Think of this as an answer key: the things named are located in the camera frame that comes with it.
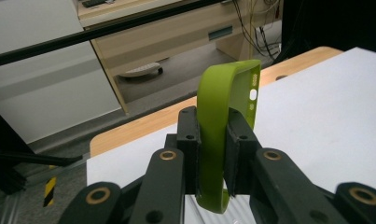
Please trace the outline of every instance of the wall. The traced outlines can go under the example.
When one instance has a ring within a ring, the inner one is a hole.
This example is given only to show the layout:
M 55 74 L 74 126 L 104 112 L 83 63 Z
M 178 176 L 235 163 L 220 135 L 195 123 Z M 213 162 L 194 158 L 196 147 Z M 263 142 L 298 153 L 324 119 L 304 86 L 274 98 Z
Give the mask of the wall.
M 82 31 L 75 0 L 0 0 L 0 53 Z M 90 43 L 0 66 L 0 114 L 26 143 L 119 109 Z

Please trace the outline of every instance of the floor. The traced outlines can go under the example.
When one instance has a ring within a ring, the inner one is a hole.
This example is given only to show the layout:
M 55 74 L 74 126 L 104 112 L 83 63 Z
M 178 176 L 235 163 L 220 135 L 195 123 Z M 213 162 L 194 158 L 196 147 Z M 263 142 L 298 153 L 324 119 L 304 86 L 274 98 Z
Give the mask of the floor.
M 265 27 L 265 31 L 268 43 L 280 41 L 280 22 Z M 263 67 L 272 63 L 269 57 L 258 53 L 255 58 L 262 60 Z M 233 62 L 232 58 L 210 44 L 160 62 L 164 68 L 162 75 L 152 74 L 132 80 L 121 78 L 119 85 L 130 108 L 130 115 L 116 111 L 32 143 L 30 147 L 35 153 L 59 157 L 84 155 L 85 159 L 66 168 L 51 169 L 47 165 L 37 164 L 17 165 L 16 170 L 27 176 L 27 189 L 9 196 L 0 191 L 1 223 L 58 223 L 65 207 L 86 187 L 85 160 L 90 156 L 90 140 L 93 136 L 195 95 L 200 75 L 206 67 L 229 62 Z M 45 187 L 47 181 L 54 176 L 54 203 L 44 207 Z

